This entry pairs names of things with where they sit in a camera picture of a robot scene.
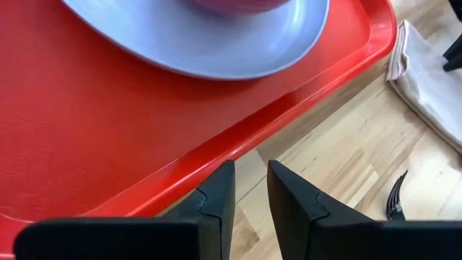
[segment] bowl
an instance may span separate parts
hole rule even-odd
[[[276,9],[291,0],[193,0],[220,14],[258,14]]]

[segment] black object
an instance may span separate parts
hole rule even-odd
[[[399,192],[406,175],[407,171],[401,175],[398,180],[396,180],[395,185],[393,185],[390,195],[388,196],[386,209],[388,220],[406,220],[404,217],[403,207],[401,206],[401,200],[399,199]]]
[[[284,260],[459,259],[462,222],[377,222],[269,162],[271,214]]]
[[[234,162],[225,162],[162,217],[64,218],[26,227],[16,260],[228,260],[235,213]]]
[[[459,21],[462,22],[462,0],[449,0],[449,3]],[[449,47],[443,56],[448,60],[447,64],[443,66],[446,72],[462,68],[462,35]]]

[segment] plate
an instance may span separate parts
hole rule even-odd
[[[299,61],[316,43],[329,0],[291,0],[226,17],[191,0],[63,0],[97,31],[153,64],[209,79],[254,79]]]

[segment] red tray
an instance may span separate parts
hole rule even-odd
[[[389,53],[388,0],[331,0],[293,67],[214,82],[121,50],[59,0],[0,1],[0,258],[31,221],[152,216]]]

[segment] wooden floor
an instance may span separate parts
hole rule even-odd
[[[441,53],[462,33],[447,0],[391,0]],[[462,220],[461,157],[384,83],[384,59],[236,162],[232,260],[280,259],[266,192],[277,159],[341,202],[382,220],[394,181],[409,219]]]

